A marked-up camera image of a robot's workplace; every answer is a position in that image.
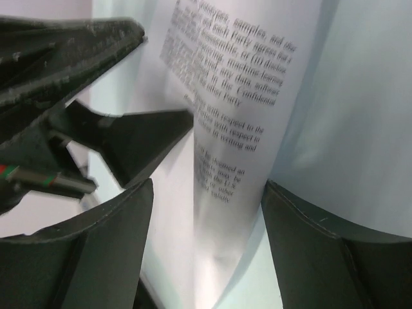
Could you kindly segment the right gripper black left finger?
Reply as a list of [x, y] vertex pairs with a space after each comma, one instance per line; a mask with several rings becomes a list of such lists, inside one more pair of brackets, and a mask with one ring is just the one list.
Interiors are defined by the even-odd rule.
[[2, 308], [132, 308], [153, 206], [144, 180], [71, 219], [1, 240]]

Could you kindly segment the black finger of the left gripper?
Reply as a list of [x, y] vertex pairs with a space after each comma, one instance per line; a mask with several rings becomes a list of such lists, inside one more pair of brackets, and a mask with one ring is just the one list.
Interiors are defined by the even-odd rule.
[[64, 134], [100, 153], [119, 186], [149, 178], [192, 129], [187, 110], [99, 115], [75, 101], [64, 110]]

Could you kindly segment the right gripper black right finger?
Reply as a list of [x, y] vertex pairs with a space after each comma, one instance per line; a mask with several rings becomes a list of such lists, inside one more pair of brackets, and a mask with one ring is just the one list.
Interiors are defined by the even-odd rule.
[[261, 200], [285, 308], [410, 308], [411, 239], [338, 217], [268, 181]]

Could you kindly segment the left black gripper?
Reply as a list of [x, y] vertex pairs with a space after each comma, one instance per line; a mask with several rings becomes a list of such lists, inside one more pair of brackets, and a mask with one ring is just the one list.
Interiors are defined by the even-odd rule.
[[41, 20], [1, 16], [1, 213], [30, 191], [81, 199], [97, 189], [67, 145], [92, 146], [98, 115], [80, 102], [34, 120], [37, 108], [11, 108], [81, 91], [145, 41], [130, 18]]

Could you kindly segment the white paper sheet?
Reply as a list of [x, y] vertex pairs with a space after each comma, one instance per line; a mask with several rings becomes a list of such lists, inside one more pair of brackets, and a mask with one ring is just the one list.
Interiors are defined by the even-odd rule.
[[136, 88], [193, 115], [190, 308], [245, 251], [310, 58], [336, 1], [157, 1]]

